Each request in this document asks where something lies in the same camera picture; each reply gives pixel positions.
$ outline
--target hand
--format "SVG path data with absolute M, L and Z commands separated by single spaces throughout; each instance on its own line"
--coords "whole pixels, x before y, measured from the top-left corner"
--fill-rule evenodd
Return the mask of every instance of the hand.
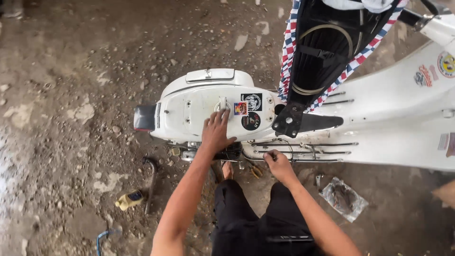
M 270 167 L 272 174 L 288 189 L 296 182 L 300 184 L 288 158 L 283 153 L 276 149 L 268 151 L 264 153 L 264 161 Z
M 230 110 L 222 109 L 219 112 L 213 112 L 210 118 L 204 121 L 201 147 L 207 150 L 208 153 L 216 154 L 237 139 L 236 137 L 230 139 L 226 137 L 229 113 Z

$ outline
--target engine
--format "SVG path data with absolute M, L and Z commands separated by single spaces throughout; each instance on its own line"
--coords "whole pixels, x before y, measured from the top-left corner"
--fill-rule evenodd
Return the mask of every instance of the engine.
M 193 161 L 200 146 L 201 142 L 188 142 L 187 146 L 177 145 L 181 151 L 180 158 L 183 161 Z M 240 142 L 236 142 L 229 145 L 223 151 L 218 152 L 213 160 L 237 160 L 242 154 L 242 149 L 242 144 Z

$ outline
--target person's leg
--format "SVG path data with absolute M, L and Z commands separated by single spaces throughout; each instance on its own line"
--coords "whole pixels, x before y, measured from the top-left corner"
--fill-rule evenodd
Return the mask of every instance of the person's leg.
M 270 203 L 265 215 L 289 224 L 308 228 L 302 213 L 292 197 L 291 191 L 281 182 L 273 184 L 270 190 Z
M 232 179 L 230 162 L 223 165 L 225 180 L 215 190 L 215 215 L 219 228 L 236 220 L 256 221 L 258 216 L 249 205 L 240 185 Z

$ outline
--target sticker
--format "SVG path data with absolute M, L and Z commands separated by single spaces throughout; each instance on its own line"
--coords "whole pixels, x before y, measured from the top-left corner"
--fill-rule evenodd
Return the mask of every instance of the sticker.
M 447 146 L 449 145 L 449 138 L 450 138 L 450 135 L 448 133 L 441 134 L 441 138 L 439 139 L 438 150 L 447 149 Z
M 234 115 L 245 116 L 248 115 L 248 102 L 234 103 Z
M 428 69 L 424 65 L 419 67 L 419 71 L 415 73 L 414 81 L 417 85 L 423 87 L 431 87 L 431 78 Z
M 455 133 L 450 133 L 449 146 L 447 147 L 445 156 L 455 156 Z
M 436 68 L 434 65 L 430 65 L 430 68 L 429 68 L 431 74 L 433 75 L 433 80 L 437 81 L 439 80 L 439 76 L 438 76 L 438 73 L 436 73 Z
M 255 112 L 249 112 L 247 116 L 242 117 L 242 126 L 248 131 L 256 130 L 261 125 L 261 118 Z
M 240 94 L 240 100 L 248 102 L 249 111 L 262 111 L 262 93 Z
M 160 127 L 160 110 L 161 110 L 161 102 L 158 103 L 158 107 L 157 107 L 157 128 Z
M 438 69 L 443 76 L 455 77 L 455 59 L 448 52 L 443 51 L 438 57 Z

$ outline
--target dirt floor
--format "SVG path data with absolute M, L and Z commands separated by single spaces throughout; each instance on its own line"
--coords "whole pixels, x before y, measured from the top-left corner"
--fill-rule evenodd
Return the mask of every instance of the dirt floor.
M 155 102 L 189 71 L 230 67 L 255 85 L 278 85 L 290 0 L 25 1 L 22 19 L 2 18 L 0 84 L 0 256 L 95 255 L 105 230 L 105 256 L 147 256 L 166 202 L 188 168 L 169 147 L 135 133 L 133 108 Z M 409 8 L 423 11 L 421 4 Z M 236 43 L 248 35 L 243 48 Z M 425 38 L 397 23 L 358 76 L 393 64 Z M 113 132 L 113 126 L 120 132 Z M 160 162 L 152 214 L 123 212 L 118 196 L 147 190 Z M 451 175 L 361 164 L 296 164 L 305 187 L 367 255 L 451 255 L 455 214 L 431 190 Z M 368 202 L 350 224 L 317 195 L 314 175 L 345 180 Z M 270 173 L 236 170 L 258 215 Z M 215 184 L 204 187 L 188 231 L 189 255 L 210 255 Z

